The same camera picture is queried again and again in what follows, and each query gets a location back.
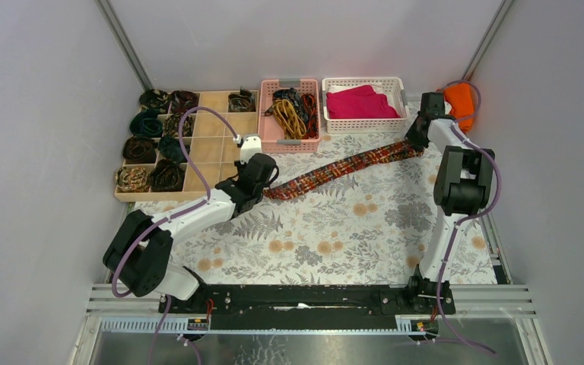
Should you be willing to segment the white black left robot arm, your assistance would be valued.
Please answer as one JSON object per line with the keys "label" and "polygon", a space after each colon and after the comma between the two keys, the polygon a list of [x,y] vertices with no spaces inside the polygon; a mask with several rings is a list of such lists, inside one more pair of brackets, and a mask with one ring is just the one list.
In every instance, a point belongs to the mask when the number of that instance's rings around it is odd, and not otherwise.
{"label": "white black left robot arm", "polygon": [[173,264],[171,250],[200,231],[250,211],[278,176],[275,159],[263,153],[237,163],[236,169],[235,176],[217,183],[209,195],[179,209],[158,216],[136,210],[125,217],[103,255],[113,282],[127,288],[122,292],[113,287],[115,297],[159,293],[176,299],[189,313],[205,305],[202,279],[193,270]]}

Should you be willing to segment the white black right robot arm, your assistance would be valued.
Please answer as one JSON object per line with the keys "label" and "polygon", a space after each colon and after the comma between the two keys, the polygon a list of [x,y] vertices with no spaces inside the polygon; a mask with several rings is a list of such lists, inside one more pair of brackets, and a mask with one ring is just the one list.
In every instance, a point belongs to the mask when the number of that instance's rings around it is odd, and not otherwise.
{"label": "white black right robot arm", "polygon": [[450,269],[463,224],[487,207],[494,177],[495,153],[471,142],[454,117],[446,113],[439,92],[421,96],[420,110],[405,137],[415,149],[433,144],[442,154],[433,187],[438,207],[436,225],[427,251],[410,277],[405,301],[409,309],[425,313],[446,299]]}

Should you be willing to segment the red checkered patterned tie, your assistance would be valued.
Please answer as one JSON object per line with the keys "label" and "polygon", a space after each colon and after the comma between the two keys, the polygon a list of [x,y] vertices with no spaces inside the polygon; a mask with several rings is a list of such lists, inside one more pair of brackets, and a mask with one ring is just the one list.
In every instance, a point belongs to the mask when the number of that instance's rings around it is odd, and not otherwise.
{"label": "red checkered patterned tie", "polygon": [[279,186],[266,189],[264,196],[274,200],[291,200],[367,167],[420,157],[423,153],[424,148],[415,147],[406,140],[399,141],[314,169]]}

